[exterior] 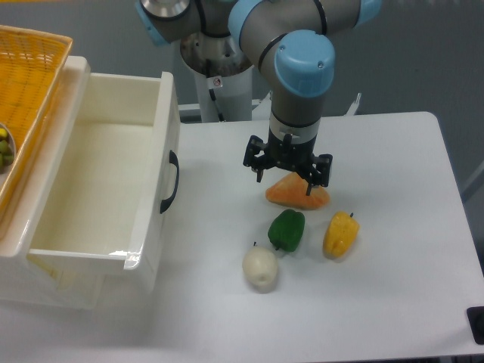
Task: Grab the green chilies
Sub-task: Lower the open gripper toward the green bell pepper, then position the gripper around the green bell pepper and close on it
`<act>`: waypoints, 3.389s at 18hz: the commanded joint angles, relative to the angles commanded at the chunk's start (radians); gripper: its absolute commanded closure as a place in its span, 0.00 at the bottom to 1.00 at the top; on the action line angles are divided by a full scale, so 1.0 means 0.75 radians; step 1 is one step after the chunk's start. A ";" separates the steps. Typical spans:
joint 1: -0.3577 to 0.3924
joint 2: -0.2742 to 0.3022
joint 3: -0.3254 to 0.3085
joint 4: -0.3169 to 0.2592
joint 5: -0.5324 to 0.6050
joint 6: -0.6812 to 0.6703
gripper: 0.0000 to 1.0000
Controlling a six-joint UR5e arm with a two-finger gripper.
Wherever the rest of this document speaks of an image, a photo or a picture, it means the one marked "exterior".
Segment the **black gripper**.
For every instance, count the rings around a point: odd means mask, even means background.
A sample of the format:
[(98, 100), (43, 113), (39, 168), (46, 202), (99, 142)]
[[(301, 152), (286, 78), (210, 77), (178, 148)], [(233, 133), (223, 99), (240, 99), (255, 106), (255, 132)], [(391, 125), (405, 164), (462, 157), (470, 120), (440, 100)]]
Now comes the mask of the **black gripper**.
[(326, 188), (330, 181), (333, 155), (316, 156), (313, 153), (319, 126), (320, 120), (303, 127), (288, 125), (271, 113), (267, 143), (251, 135), (243, 165), (256, 173), (257, 183), (262, 181), (265, 170), (277, 167), (298, 172), (307, 182), (306, 196), (311, 195), (313, 188)]

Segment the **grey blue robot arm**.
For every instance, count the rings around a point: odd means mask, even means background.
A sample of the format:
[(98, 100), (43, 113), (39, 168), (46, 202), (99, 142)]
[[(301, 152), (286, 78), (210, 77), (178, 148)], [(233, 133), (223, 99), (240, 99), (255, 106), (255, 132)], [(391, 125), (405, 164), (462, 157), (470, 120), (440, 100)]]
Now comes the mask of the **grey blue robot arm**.
[(334, 80), (330, 36), (375, 18), (379, 1), (137, 1), (157, 45), (194, 38), (207, 76), (255, 67), (271, 87), (266, 140), (252, 136), (244, 165), (258, 176), (277, 167), (308, 189), (329, 183), (333, 157), (313, 150), (324, 97)]

